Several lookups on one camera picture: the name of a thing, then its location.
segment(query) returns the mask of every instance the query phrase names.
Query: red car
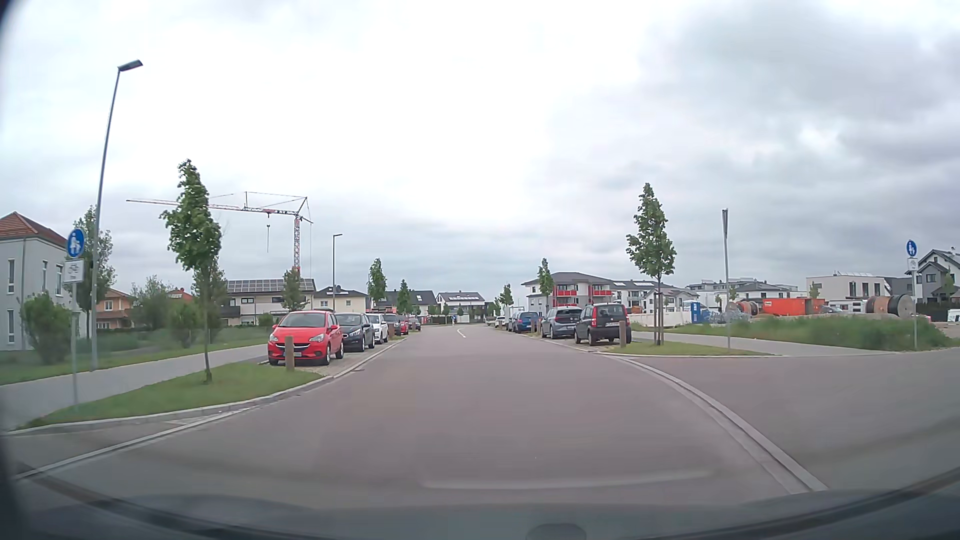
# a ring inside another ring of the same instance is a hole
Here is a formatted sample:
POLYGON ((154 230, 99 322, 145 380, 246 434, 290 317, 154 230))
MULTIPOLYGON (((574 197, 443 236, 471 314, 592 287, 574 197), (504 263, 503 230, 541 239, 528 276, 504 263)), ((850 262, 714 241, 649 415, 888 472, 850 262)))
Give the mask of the red car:
POLYGON ((297 364, 317 362, 329 365, 330 355, 344 357, 344 333, 330 311, 294 311, 283 317, 267 339, 267 359, 276 366, 284 358, 284 343, 294 336, 297 364))

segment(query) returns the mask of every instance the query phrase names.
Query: traffic sign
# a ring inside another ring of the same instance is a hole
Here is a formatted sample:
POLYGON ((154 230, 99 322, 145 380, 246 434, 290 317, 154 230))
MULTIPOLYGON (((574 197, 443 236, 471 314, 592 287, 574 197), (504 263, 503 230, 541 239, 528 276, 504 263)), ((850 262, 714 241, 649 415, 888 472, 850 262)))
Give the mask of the traffic sign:
POLYGON ((84 280, 84 269, 86 268, 84 260, 78 258, 75 260, 68 260, 66 262, 66 268, 63 269, 63 282, 64 283, 79 283, 84 280))
POLYGON ((84 252, 84 232, 74 229, 66 237, 66 254, 72 258, 79 257, 84 252))

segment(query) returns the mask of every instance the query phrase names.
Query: grass strip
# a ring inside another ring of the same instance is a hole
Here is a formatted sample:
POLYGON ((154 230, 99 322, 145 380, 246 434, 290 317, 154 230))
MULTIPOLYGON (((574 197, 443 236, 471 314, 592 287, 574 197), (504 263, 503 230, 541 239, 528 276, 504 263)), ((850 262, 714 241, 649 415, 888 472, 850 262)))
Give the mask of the grass strip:
POLYGON ((240 402, 260 396, 269 396, 280 390, 306 384, 322 377, 303 371, 288 372, 269 365, 237 362, 215 367, 213 382, 204 384, 203 371, 175 379, 149 384, 130 392, 110 396, 95 402, 62 408, 37 418, 23 428, 141 416, 172 410, 183 410, 207 405, 240 402))

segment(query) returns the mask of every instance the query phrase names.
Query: dark roof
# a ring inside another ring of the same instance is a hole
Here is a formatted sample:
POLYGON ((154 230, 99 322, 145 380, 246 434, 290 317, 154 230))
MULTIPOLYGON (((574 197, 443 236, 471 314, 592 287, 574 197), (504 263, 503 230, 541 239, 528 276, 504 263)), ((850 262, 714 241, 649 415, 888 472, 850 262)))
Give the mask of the dark roof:
POLYGON ((17 212, 11 212, 4 217, 0 217, 0 240, 20 238, 43 238, 66 251, 66 238, 57 234, 53 229, 44 227, 33 219, 17 212))
MULTIPOLYGON (((317 290, 313 280, 300 280, 300 290, 317 290)), ((283 280, 227 280, 227 294, 283 292, 283 280)))
POLYGON ((479 292, 469 292, 469 291, 456 291, 456 292, 442 292, 437 296, 440 297, 444 302, 483 302, 487 301, 483 299, 483 296, 480 296, 479 292))

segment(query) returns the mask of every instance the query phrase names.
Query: blue pedestrian sign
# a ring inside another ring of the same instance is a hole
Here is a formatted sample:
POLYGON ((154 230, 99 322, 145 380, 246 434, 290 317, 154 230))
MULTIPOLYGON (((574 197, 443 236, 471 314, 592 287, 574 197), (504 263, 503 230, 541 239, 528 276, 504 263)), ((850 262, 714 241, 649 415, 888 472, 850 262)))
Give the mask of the blue pedestrian sign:
POLYGON ((84 252, 84 232, 80 229, 74 229, 66 237, 66 254, 71 258, 77 258, 84 252))

